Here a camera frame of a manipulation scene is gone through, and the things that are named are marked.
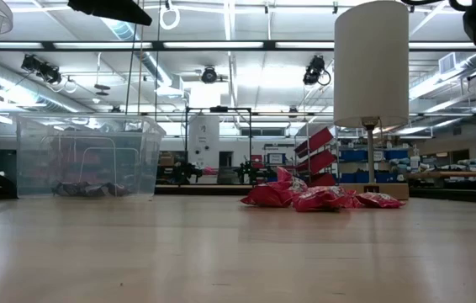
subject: black metal frame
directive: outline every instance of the black metal frame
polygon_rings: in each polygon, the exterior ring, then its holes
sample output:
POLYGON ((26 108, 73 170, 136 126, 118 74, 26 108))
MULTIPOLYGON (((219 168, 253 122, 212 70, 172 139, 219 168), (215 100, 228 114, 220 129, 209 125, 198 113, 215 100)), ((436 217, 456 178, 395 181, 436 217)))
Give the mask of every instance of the black metal frame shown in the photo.
MULTIPOLYGON (((90 40, 69 40, 69 41, 30 41, 30 40, 13 40, 13 41, 0 41, 1 43, 9 44, 12 43, 40 43, 42 48, 34 47, 2 47, 0 46, 0 51, 22 51, 22 52, 131 52, 131 51, 141 51, 140 47, 131 47, 132 43, 144 43, 151 44, 151 48, 143 48, 143 51, 334 51, 334 47, 277 47, 279 42, 292 42, 292 43, 335 43, 334 40, 182 40, 182 41, 90 41, 90 40), (228 43, 228 42, 256 42, 262 43, 262 47, 165 47, 165 43, 228 43), (57 48, 55 43, 98 43, 98 44, 124 44, 124 48, 116 47, 88 47, 88 48, 57 48)), ((467 41, 411 41, 410 43, 429 43, 429 44, 438 44, 438 47, 431 48, 420 48, 420 47, 410 47, 410 52, 443 52, 443 51, 459 51, 459 52, 475 52, 476 46, 474 47, 441 47, 443 43, 454 43, 460 45, 466 45, 467 41)))
MULTIPOLYGON (((240 110, 245 110, 247 113, 249 113, 249 161, 251 161, 251 156, 252 156, 252 149, 253 149, 253 132, 252 132, 252 117, 253 117, 253 111, 252 108, 225 108, 227 111, 235 111, 236 113, 240 113, 240 110)), ((186 107, 186 132, 185 132, 185 142, 184 142, 184 149, 185 149, 185 157, 186 161, 189 162, 189 151, 188 151, 188 137, 189 137, 189 132, 188 132, 188 127, 189 127, 189 112, 192 110, 200 110, 201 113, 203 113, 203 110, 208 110, 210 111, 210 108, 190 108, 189 106, 186 107)), ((225 112, 216 112, 216 114, 222 114, 225 115, 225 112)))

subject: light wood floor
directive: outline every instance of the light wood floor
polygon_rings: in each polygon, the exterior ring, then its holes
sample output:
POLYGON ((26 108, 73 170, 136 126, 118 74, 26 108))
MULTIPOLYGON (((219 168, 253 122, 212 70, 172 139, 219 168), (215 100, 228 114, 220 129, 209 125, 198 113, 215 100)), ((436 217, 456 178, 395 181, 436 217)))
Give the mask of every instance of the light wood floor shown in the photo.
POLYGON ((476 303, 476 204, 2 202, 0 302, 476 303))

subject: item inside bin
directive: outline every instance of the item inside bin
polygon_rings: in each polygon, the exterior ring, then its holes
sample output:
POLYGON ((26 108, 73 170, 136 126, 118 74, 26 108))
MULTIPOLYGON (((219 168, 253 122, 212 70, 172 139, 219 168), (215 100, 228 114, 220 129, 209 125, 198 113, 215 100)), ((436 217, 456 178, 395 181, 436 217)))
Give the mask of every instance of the item inside bin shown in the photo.
POLYGON ((59 182, 51 189, 53 195, 61 197, 124 197, 131 194, 131 192, 121 184, 105 183, 105 184, 90 184, 89 182, 80 183, 62 183, 59 182))

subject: white lamp shade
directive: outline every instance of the white lamp shade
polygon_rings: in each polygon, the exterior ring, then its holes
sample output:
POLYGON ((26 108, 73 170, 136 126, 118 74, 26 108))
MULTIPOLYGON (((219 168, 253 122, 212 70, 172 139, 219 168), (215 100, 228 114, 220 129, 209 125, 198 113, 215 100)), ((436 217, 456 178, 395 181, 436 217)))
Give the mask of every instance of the white lamp shade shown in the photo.
POLYGON ((408 10, 394 1, 365 3, 336 21, 335 124, 408 122, 408 10))

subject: blue storage container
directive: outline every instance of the blue storage container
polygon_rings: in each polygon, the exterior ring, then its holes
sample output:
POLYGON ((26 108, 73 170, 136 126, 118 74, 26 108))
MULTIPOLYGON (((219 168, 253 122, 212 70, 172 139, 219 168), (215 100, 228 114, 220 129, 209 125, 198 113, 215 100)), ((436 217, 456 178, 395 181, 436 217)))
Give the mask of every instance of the blue storage container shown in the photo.
POLYGON ((356 175, 356 183, 369 183, 369 173, 354 173, 356 175))
POLYGON ((392 151, 386 151, 384 153, 386 160, 391 160, 391 159, 405 159, 408 157, 408 151, 406 150, 392 150, 392 151))
POLYGON ((376 183, 397 183, 396 173, 377 173, 374 177, 376 183))
POLYGON ((342 162, 360 162, 367 161, 367 151, 341 151, 339 160, 342 162))
POLYGON ((354 173, 342 173, 341 183, 355 183, 356 175, 354 173))

